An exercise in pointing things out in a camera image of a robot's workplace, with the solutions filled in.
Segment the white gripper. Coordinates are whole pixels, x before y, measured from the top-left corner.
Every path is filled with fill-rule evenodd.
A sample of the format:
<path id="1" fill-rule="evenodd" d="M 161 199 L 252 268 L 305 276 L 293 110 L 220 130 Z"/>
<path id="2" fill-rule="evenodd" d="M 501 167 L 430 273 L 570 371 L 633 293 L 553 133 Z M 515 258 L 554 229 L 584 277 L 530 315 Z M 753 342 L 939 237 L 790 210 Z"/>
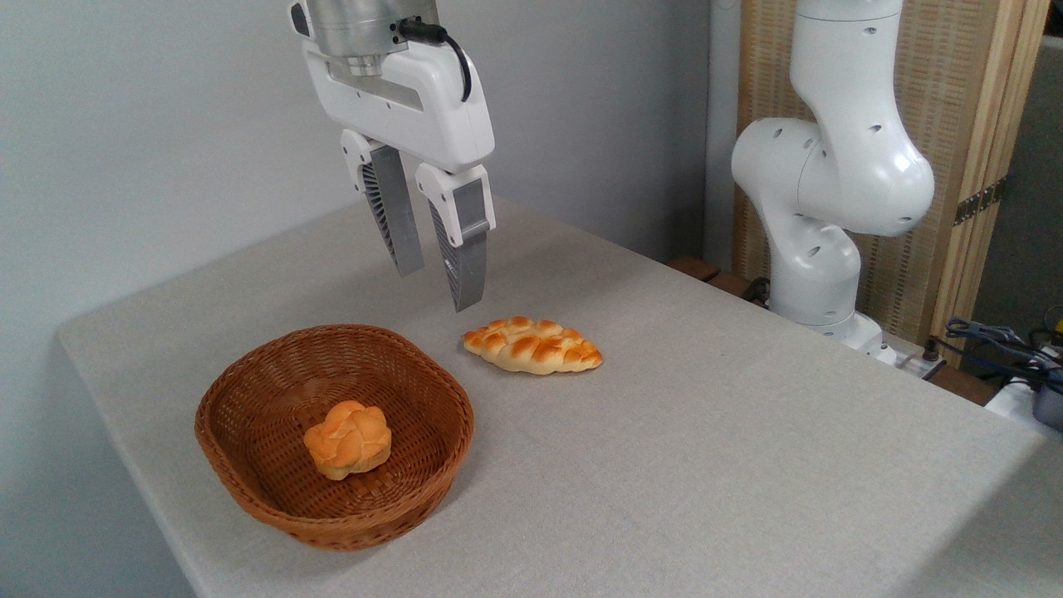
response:
<path id="1" fill-rule="evenodd" d="M 378 76 L 354 76 L 345 59 L 324 56 L 314 42 L 302 46 L 323 109 L 348 129 L 340 144 L 350 177 L 375 216 L 399 276 L 423 268 L 402 151 L 425 160 L 415 182 L 431 202 L 455 310 L 480 302 L 488 232 L 497 220 L 487 171 L 478 165 L 495 139 L 475 65 L 468 63 L 472 89 L 463 100 L 462 68 L 449 46 L 410 42 L 384 57 Z"/>

